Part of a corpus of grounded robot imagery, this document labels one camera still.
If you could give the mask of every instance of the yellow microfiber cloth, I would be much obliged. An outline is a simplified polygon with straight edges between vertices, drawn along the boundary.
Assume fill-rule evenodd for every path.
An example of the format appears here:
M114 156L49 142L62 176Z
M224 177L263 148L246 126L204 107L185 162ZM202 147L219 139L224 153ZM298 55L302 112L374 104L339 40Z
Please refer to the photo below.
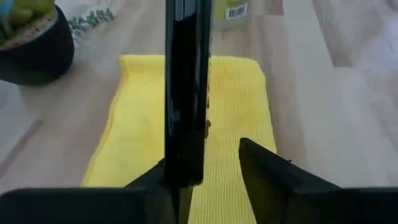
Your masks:
M122 79L84 187L124 187L164 157L164 56L120 58ZM258 64L246 58L212 57L211 121L204 181L193 189L189 224L255 223L239 164L239 139L276 152Z

